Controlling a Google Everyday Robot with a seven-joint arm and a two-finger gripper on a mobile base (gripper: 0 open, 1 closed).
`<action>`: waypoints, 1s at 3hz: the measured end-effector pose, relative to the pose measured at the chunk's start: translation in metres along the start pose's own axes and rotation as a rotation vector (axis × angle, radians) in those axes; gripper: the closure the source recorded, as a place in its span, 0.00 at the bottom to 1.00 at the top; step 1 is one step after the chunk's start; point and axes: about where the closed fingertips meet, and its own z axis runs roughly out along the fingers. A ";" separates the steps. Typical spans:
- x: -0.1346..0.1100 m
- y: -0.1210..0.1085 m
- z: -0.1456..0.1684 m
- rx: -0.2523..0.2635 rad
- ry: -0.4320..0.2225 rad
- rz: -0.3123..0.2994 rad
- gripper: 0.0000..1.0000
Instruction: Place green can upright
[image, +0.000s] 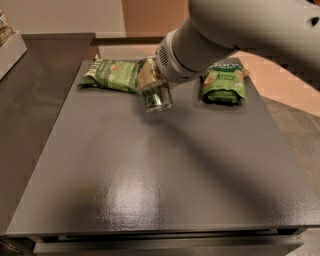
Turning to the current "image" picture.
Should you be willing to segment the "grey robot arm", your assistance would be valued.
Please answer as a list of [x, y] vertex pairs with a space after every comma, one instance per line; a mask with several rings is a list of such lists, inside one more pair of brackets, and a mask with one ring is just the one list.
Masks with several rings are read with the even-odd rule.
[[160, 78], [192, 81], [241, 50], [319, 88], [320, 6], [307, 0], [188, 0], [188, 11], [188, 19], [156, 49]]

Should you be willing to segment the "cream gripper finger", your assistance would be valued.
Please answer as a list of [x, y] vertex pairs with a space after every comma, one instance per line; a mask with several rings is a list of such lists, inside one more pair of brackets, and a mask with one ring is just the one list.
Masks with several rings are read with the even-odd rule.
[[139, 62], [137, 84], [140, 90], [158, 87], [164, 83], [165, 80], [160, 76], [155, 56], [147, 57]]

